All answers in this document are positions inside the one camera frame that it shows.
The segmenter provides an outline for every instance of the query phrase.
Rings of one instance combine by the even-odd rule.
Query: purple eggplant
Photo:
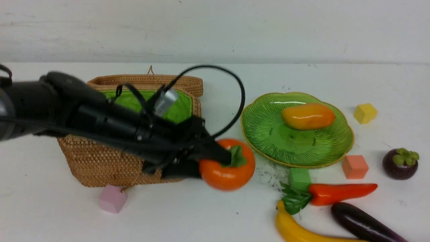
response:
[[[369,242],[408,242],[387,226],[356,206],[337,202],[331,213],[335,221],[361,240]]]
[[[387,176],[395,180],[407,180],[417,172],[419,158],[417,152],[405,148],[392,149],[384,156],[382,167]]]

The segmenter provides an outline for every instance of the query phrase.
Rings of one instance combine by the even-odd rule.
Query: green leaves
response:
[[[407,150],[407,149],[405,149],[405,148],[398,148],[398,149],[396,149],[396,152],[399,154],[399,155],[408,155],[409,154],[409,151]]]
[[[393,162],[396,165],[403,165],[403,163],[405,162],[405,158],[401,155],[394,155],[393,156]]]
[[[406,163],[408,166],[415,165],[417,160],[420,159],[420,156],[415,151],[408,151],[405,148],[396,149],[397,155],[393,156],[393,162],[400,166]]]
[[[294,215],[300,212],[312,200],[310,193],[299,191],[285,183],[280,184],[284,188],[282,191],[285,193],[282,201],[284,202],[285,210],[289,214]]]
[[[246,164],[246,158],[243,156],[241,146],[233,146],[230,149],[231,165],[222,165],[223,167],[241,167]]]
[[[409,151],[409,156],[411,156],[416,161],[420,159],[419,154],[415,151]]]

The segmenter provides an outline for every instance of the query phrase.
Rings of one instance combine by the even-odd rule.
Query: pink cube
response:
[[[347,179],[363,179],[369,166],[362,155],[347,155],[342,164]]]
[[[98,197],[100,208],[117,214],[127,201],[127,194],[118,186],[107,185]]]

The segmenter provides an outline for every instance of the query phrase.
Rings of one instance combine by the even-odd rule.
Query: woven basket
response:
[[[114,75],[98,77],[89,85],[96,90],[115,90],[117,84],[129,82],[138,90],[157,90],[161,84],[169,83],[174,76],[170,75]],[[191,97],[193,114],[201,116],[200,101],[195,95],[203,93],[203,81],[199,78],[186,77],[177,82],[176,90]],[[181,179],[162,179],[161,171],[154,175],[141,172],[144,160],[116,149],[98,144],[86,138],[69,135],[58,138],[72,174],[87,187],[133,186],[177,182]]]
[[[157,85],[161,86],[162,84],[168,84],[171,80],[173,80],[175,75],[155,75],[152,72],[152,66],[149,68],[149,71],[146,75],[112,75],[112,76],[102,76],[92,79],[88,82],[90,87],[94,87],[95,89],[100,88],[101,86],[110,87],[115,90],[118,84],[130,83],[133,85]],[[182,76],[173,88],[181,87],[184,88],[187,92],[189,92],[194,97],[201,97],[203,95],[203,80],[201,78],[196,78],[192,76]]]

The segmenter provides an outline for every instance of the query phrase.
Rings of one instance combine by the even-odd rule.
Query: basket handle loop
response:
[[[142,161],[139,161],[139,166],[140,166],[139,170],[142,171],[142,166],[143,166],[143,162]],[[128,186],[125,186],[125,187],[121,188],[121,192],[126,192],[128,189],[134,187],[134,185],[136,184],[136,182],[139,179],[140,175],[141,175],[141,172],[138,172],[137,176],[135,177],[135,179],[133,181],[133,183],[131,185],[128,185]]]
[[[150,72],[152,73],[152,75],[155,75],[154,72],[152,71],[152,65],[149,67],[147,75],[149,75]]]

